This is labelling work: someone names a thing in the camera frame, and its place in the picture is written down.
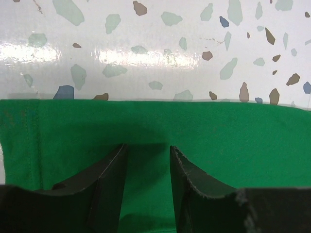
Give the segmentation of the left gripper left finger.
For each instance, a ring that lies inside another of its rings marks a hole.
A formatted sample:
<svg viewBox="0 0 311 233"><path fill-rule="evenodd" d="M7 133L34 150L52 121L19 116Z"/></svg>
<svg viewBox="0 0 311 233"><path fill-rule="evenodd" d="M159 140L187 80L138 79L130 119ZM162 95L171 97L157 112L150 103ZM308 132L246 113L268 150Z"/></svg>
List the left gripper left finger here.
<svg viewBox="0 0 311 233"><path fill-rule="evenodd" d="M116 233L128 164L122 144L51 190L0 187L2 233Z"/></svg>

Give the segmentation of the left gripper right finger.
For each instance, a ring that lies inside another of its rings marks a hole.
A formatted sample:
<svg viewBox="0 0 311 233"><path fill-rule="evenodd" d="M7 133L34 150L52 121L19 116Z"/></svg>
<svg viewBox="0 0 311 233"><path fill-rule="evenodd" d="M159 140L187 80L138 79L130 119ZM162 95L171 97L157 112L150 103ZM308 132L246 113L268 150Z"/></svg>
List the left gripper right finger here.
<svg viewBox="0 0 311 233"><path fill-rule="evenodd" d="M231 187L170 147L170 173L179 233L308 233L309 188Z"/></svg>

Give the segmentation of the green t shirt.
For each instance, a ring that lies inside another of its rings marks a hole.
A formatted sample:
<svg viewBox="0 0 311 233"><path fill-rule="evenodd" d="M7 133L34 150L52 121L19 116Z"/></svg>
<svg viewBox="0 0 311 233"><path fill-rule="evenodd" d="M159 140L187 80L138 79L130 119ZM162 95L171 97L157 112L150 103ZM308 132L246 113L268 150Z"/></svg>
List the green t shirt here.
<svg viewBox="0 0 311 233"><path fill-rule="evenodd" d="M129 146L120 233L173 233L169 148L234 187L309 186L311 114L237 102L2 100L5 182L50 189Z"/></svg>

